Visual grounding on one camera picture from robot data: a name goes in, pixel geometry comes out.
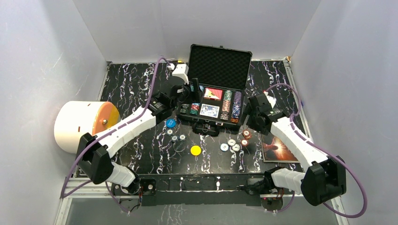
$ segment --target blue poker chip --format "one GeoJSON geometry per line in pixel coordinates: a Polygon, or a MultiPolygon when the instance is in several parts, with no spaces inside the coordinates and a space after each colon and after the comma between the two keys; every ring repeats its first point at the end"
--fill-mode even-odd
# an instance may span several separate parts
{"type": "Polygon", "coordinates": [[[173,127],[176,126],[176,121],[173,120],[173,119],[168,119],[168,120],[166,121],[166,126],[167,126],[168,128],[173,128],[173,127]]]}

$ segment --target poker chip case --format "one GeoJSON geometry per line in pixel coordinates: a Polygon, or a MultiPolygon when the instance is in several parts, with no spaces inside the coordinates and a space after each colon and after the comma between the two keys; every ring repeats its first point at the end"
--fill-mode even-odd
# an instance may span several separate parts
{"type": "Polygon", "coordinates": [[[234,119],[234,122],[232,122],[231,117],[241,118],[242,116],[243,98],[251,60],[251,52],[225,49],[222,46],[191,45],[188,79],[192,81],[193,78],[197,78],[204,90],[206,88],[222,90],[222,97],[220,100],[204,98],[205,92],[203,91],[200,102],[192,102],[192,98],[183,102],[183,104],[189,104],[188,110],[181,110],[182,106],[179,106],[177,109],[178,117],[182,120],[192,121],[192,128],[195,133],[217,136],[221,128],[239,129],[242,122],[239,119],[234,119]],[[224,101],[228,98],[230,103],[226,104],[224,101]],[[217,118],[200,115],[199,113],[197,115],[191,114],[190,110],[194,103],[200,104],[199,112],[201,112],[203,105],[219,107],[217,118]]]}

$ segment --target yellow poker chip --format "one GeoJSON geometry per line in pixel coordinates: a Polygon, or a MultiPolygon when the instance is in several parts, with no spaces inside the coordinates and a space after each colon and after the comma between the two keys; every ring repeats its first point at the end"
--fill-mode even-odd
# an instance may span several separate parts
{"type": "Polygon", "coordinates": [[[200,148],[200,146],[197,146],[197,145],[192,146],[192,148],[191,148],[192,155],[198,156],[201,154],[201,152],[202,152],[202,149],[200,148]]]}

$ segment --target case lid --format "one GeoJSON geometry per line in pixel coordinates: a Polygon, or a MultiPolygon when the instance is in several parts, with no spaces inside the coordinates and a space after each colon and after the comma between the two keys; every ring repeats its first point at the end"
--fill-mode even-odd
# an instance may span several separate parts
{"type": "Polygon", "coordinates": [[[237,90],[246,88],[251,52],[191,45],[188,79],[199,83],[237,90]]]}

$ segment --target red poker chip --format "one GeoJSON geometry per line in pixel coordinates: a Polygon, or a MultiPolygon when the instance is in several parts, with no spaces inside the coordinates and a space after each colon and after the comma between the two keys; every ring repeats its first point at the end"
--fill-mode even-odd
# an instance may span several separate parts
{"type": "Polygon", "coordinates": [[[242,146],[247,146],[247,145],[249,145],[249,142],[246,140],[246,139],[243,139],[243,140],[241,140],[240,141],[240,144],[242,145],[242,146]]]}
{"type": "Polygon", "coordinates": [[[242,135],[243,135],[243,137],[246,138],[246,139],[252,138],[252,134],[250,133],[249,130],[243,130],[243,131],[242,131],[242,135]]]}

